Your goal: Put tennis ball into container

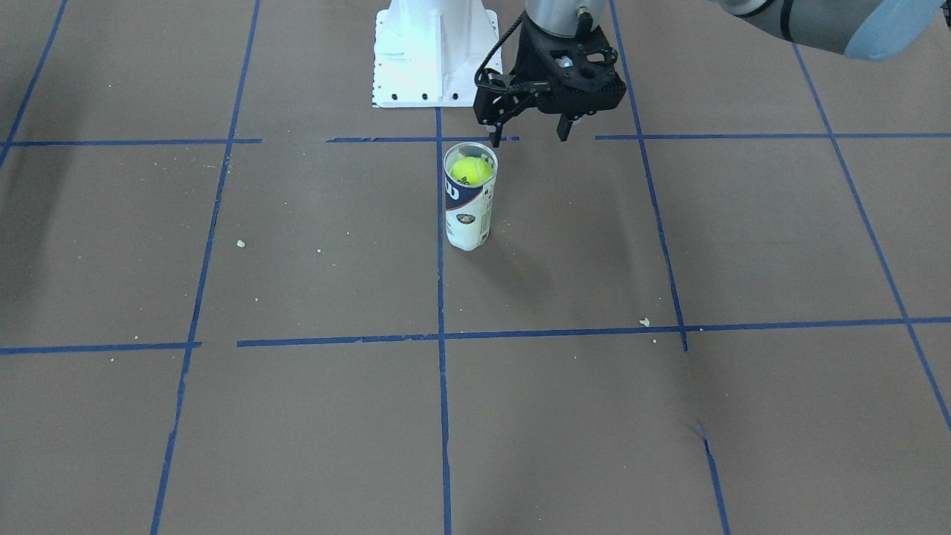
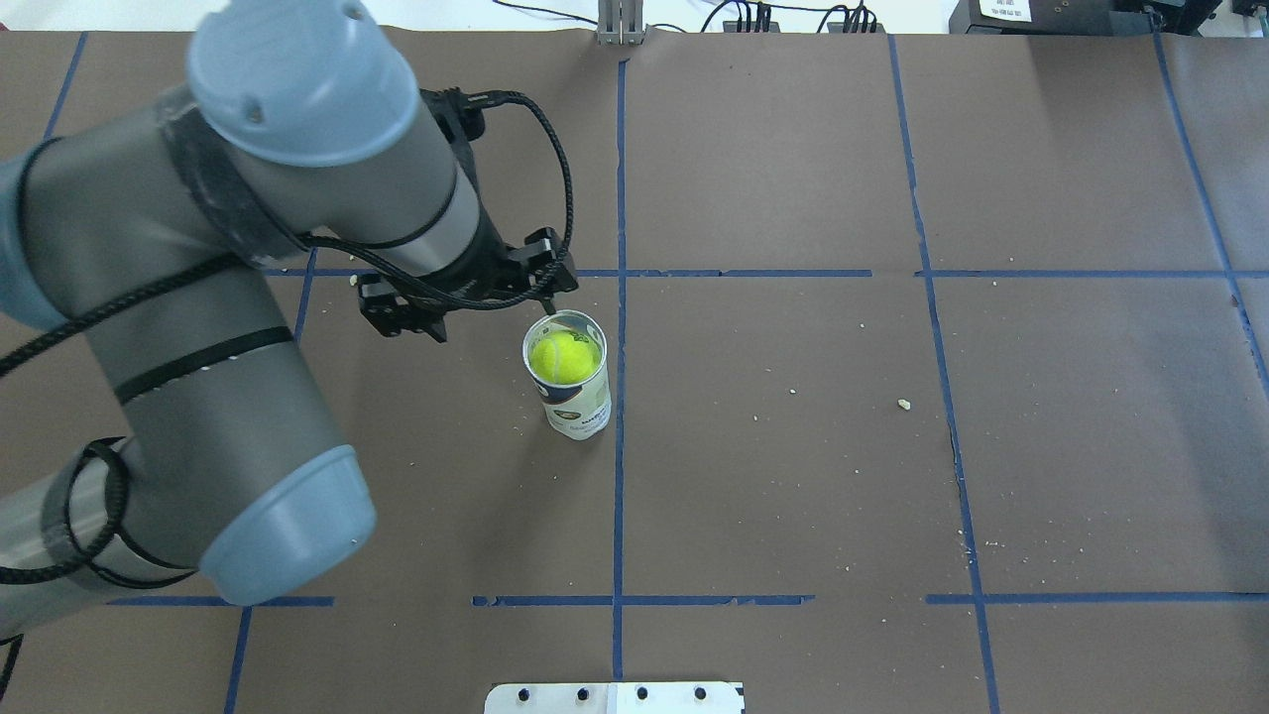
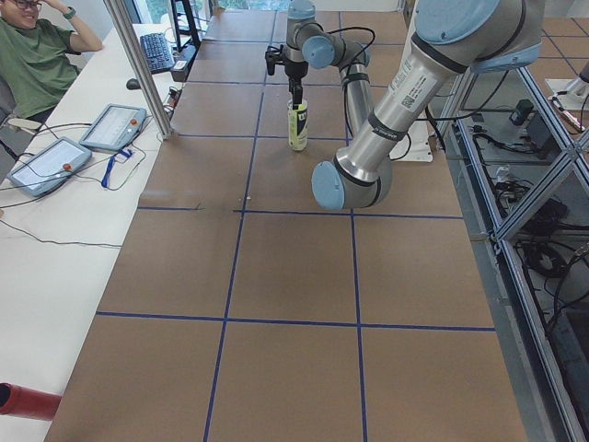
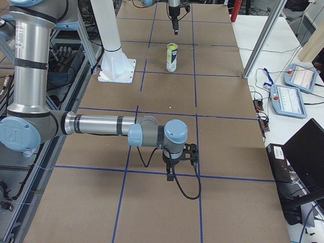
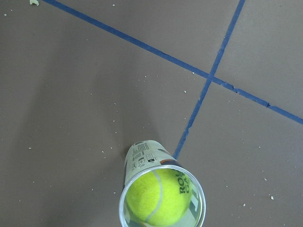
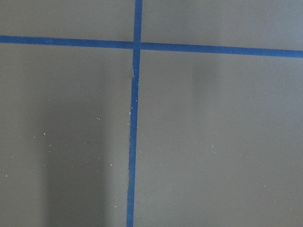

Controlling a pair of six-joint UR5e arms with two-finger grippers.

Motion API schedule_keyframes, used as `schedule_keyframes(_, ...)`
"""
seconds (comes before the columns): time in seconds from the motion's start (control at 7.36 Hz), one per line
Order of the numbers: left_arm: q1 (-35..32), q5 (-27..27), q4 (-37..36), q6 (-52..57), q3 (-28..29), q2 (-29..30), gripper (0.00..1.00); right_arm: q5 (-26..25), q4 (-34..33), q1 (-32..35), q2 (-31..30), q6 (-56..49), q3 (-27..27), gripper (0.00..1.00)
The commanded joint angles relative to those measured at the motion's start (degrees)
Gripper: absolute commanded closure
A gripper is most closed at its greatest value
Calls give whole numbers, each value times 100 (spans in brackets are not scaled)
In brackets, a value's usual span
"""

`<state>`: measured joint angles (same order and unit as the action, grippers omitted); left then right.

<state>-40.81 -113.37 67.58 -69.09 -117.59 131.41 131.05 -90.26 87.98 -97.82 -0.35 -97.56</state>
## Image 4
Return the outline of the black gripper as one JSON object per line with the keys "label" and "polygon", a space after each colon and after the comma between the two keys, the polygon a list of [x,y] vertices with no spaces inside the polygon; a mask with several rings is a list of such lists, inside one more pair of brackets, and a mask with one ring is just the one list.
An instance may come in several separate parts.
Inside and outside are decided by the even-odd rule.
{"label": "black gripper", "polygon": [[168,11],[172,21],[174,35],[178,35],[178,31],[179,31],[178,16],[180,15],[180,6],[176,6],[176,7],[168,6]]}
{"label": "black gripper", "polygon": [[174,181],[174,171],[172,165],[178,164],[180,161],[186,161],[186,149],[183,149],[181,153],[170,153],[167,149],[163,150],[163,161],[165,162],[166,172],[167,172],[167,181]]}

